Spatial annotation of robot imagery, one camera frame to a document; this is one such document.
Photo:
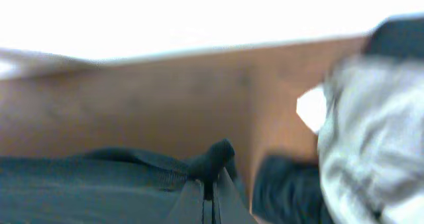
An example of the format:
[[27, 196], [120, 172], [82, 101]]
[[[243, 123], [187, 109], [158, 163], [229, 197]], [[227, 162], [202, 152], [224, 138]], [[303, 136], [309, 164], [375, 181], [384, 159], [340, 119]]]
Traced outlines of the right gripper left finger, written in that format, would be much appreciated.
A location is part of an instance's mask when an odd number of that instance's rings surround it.
[[202, 224], [204, 187], [200, 181], [187, 181], [164, 224]]

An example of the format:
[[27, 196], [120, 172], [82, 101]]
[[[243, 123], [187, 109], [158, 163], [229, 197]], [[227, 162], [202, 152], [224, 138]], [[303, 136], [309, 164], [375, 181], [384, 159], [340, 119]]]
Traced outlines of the black logo shirt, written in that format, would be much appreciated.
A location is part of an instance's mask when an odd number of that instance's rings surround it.
[[164, 223], [187, 181], [204, 187], [203, 223], [215, 223], [213, 183], [226, 169], [248, 209], [228, 140], [176, 159], [105, 148], [65, 158], [1, 158], [2, 223]]

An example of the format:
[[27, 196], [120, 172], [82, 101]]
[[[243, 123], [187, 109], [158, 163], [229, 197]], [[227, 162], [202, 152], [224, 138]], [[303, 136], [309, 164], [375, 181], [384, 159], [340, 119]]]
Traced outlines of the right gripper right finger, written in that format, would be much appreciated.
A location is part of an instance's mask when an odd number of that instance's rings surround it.
[[213, 217], [216, 224], [257, 224], [225, 168], [213, 183]]

